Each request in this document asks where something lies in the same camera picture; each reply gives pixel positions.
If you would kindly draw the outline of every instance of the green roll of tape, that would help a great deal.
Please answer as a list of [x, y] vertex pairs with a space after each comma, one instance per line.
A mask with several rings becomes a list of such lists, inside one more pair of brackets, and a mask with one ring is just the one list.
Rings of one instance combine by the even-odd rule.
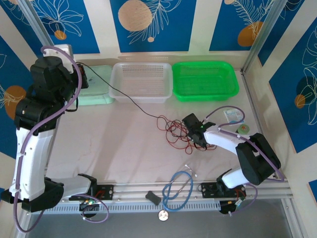
[[236, 133], [239, 133], [239, 134], [241, 134], [241, 135], [246, 135], [246, 134], [249, 133], [249, 131], [250, 131], [250, 128], [249, 128], [248, 125], [246, 125], [246, 124], [241, 124], [241, 125], [239, 126], [239, 128], [237, 129]]

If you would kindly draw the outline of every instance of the black eraser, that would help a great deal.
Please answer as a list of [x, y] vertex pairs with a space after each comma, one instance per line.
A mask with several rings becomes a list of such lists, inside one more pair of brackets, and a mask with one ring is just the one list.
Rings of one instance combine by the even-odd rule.
[[156, 196], [152, 191], [149, 191], [147, 195], [145, 195], [145, 198], [150, 200], [152, 203], [154, 203], [156, 206], [159, 205], [161, 202], [161, 198]]

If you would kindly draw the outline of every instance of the small white connector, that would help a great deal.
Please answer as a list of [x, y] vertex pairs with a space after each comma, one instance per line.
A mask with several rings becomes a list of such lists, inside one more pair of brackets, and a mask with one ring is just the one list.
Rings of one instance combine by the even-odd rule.
[[21, 156], [25, 156], [25, 152], [24, 153], [16, 153], [17, 157], [20, 158]]
[[241, 200], [241, 199], [239, 199], [238, 201], [236, 201], [236, 202], [235, 202], [235, 204], [234, 204], [234, 205], [236, 205], [236, 206], [238, 207], [238, 206], [240, 206], [240, 204], [241, 204], [241, 203], [242, 203], [242, 200]]

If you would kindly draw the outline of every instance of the stethoscope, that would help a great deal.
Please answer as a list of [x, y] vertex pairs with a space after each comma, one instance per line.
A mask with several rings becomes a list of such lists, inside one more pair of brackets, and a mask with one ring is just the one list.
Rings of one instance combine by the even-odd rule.
[[[158, 213], [158, 218], [160, 221], [166, 221], [168, 219], [168, 212], [176, 212], [176, 211], [179, 211], [181, 210], [183, 207], [185, 207], [186, 203], [188, 202], [191, 194], [192, 194], [192, 191], [193, 191], [193, 187], [194, 187], [194, 181], [193, 181], [193, 177], [197, 177], [197, 174], [188, 166], [188, 165], [185, 165], [186, 167], [186, 170], [184, 171], [178, 171], [176, 172], [173, 177], [171, 178], [171, 181], [165, 185], [165, 187], [163, 188], [163, 191], [162, 191], [162, 194], [163, 194], [163, 200], [162, 200], [162, 203], [163, 203], [163, 210], [159, 211]], [[189, 178], [188, 180], [183, 184], [183, 186], [176, 192], [176, 194], [172, 197], [169, 196], [170, 194], [170, 190], [171, 190], [171, 187], [172, 187], [172, 184], [173, 182], [175, 182], [175, 180], [180, 177], [181, 175], [187, 175]], [[167, 206], [167, 202], [168, 200], [174, 200], [175, 198], [177, 198], [177, 196], [179, 195], [179, 193], [184, 189], [184, 187], [190, 182], [190, 190], [189, 190], [189, 193], [188, 193], [188, 196], [186, 198], [186, 200], [184, 201], [184, 203], [175, 208], [175, 209], [172, 209], [172, 208], [169, 208]]]

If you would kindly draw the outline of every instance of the light green tray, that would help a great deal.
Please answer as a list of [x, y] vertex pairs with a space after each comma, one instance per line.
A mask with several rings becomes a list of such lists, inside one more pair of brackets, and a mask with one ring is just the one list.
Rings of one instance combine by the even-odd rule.
[[[109, 65], [92, 66], [97, 74], [99, 74], [106, 82], [110, 82], [112, 68]], [[96, 76], [89, 68], [84, 67], [88, 88], [80, 90], [78, 96], [78, 105], [98, 105], [110, 104], [114, 99], [109, 96], [109, 86]]]

